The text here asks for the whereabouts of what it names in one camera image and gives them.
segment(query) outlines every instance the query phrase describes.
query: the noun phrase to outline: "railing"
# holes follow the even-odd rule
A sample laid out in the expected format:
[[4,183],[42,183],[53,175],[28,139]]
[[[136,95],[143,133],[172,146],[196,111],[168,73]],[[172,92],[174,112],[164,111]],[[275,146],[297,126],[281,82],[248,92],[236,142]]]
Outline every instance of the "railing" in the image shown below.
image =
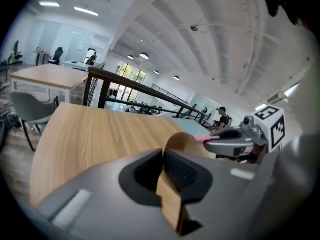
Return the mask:
[[179,101],[179,102],[188,104],[188,102],[184,101],[183,99],[178,98],[177,96],[173,95],[172,93],[166,91],[165,89],[162,89],[161,87],[159,87],[159,86],[157,86],[157,85],[155,85],[155,84],[152,84],[152,87],[151,87],[151,88],[154,89],[154,90],[156,90],[156,91],[158,91],[158,92],[161,93],[161,94],[164,94],[164,95],[166,95],[166,96],[174,99],[174,100],[177,100],[177,101]]
[[124,78],[124,77],[119,76],[117,74],[114,74],[114,73],[111,73],[111,72],[108,72],[108,71],[105,71],[105,70],[102,70],[102,69],[99,69],[96,67],[89,67],[88,73],[89,73],[89,75],[88,75],[88,79],[86,82],[86,86],[85,86],[85,90],[84,90],[84,97],[83,97],[83,105],[84,106],[90,105],[91,100],[92,100],[92,96],[93,96],[92,92],[94,91],[93,86],[97,85],[97,84],[94,84],[94,82],[96,81],[96,79],[100,79],[100,80],[103,80],[103,84],[102,84],[102,88],[101,88],[101,92],[100,92],[100,97],[99,97],[99,102],[98,102],[98,108],[100,108],[100,109],[105,108],[105,104],[107,101],[120,103],[120,104],[127,104],[127,105],[129,104],[129,105],[133,105],[135,107],[144,107],[144,108],[148,108],[148,109],[155,109],[152,106],[127,102],[127,101],[118,100],[118,99],[107,98],[110,84],[115,83],[117,85],[122,85],[122,86],[125,86],[128,88],[131,88],[131,89],[136,90],[138,92],[150,95],[152,97],[159,98],[161,100],[164,100],[166,102],[169,102],[169,103],[172,103],[174,105],[181,107],[178,112],[170,111],[170,110],[166,110],[166,109],[161,109],[161,108],[156,109],[156,110],[163,111],[163,112],[174,113],[174,114],[176,114],[176,116],[175,116],[176,118],[179,118],[182,115],[183,109],[188,109],[191,112],[197,113],[197,116],[194,116],[194,117],[200,118],[200,120],[199,120],[200,124],[203,121],[203,118],[205,118],[204,113],[194,109],[193,107],[186,105],[185,103],[182,103],[176,99],[173,99],[173,98],[169,97],[168,95],[165,95],[165,94],[160,93],[150,87],[147,87],[141,83],[131,81],[130,79]]

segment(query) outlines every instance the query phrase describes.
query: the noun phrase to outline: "pink object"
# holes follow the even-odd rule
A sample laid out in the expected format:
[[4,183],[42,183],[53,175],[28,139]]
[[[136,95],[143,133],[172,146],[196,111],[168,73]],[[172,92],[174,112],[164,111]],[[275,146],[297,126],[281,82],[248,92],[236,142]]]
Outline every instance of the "pink object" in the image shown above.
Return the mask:
[[195,140],[200,143],[205,143],[206,141],[211,141],[211,140],[219,140],[219,136],[210,136],[210,134],[195,134],[193,135]]

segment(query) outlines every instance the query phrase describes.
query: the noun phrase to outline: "black t-shirt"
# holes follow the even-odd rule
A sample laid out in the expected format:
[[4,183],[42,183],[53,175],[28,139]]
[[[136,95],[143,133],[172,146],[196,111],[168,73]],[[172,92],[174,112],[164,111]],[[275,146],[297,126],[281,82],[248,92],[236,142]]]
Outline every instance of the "black t-shirt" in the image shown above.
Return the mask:
[[219,125],[218,125],[218,126],[220,126],[221,123],[224,123],[224,126],[223,126],[223,127],[226,127],[226,124],[228,123],[228,121],[229,121],[229,118],[227,117],[227,115],[223,115],[223,116],[221,116],[221,118],[220,118],[220,122],[219,122]]

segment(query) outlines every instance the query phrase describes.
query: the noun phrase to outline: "black cap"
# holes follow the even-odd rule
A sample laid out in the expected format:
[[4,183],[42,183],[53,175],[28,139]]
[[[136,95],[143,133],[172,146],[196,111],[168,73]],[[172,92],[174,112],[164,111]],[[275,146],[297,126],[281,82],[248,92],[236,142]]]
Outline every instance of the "black cap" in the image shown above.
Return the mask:
[[216,110],[223,110],[224,112],[226,112],[226,108],[224,106],[220,107],[220,108],[217,108]]

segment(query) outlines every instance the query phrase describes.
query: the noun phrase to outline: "gray chair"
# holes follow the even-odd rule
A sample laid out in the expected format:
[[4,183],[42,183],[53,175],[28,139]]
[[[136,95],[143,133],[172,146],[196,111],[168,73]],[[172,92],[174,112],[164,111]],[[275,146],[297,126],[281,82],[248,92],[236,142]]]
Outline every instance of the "gray chair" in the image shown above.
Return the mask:
[[26,122],[34,124],[41,134],[38,125],[46,125],[55,110],[59,106],[59,98],[56,97],[53,101],[40,102],[29,93],[21,91],[11,92],[11,102],[17,116],[21,119],[22,127],[32,151],[36,151],[30,141]]

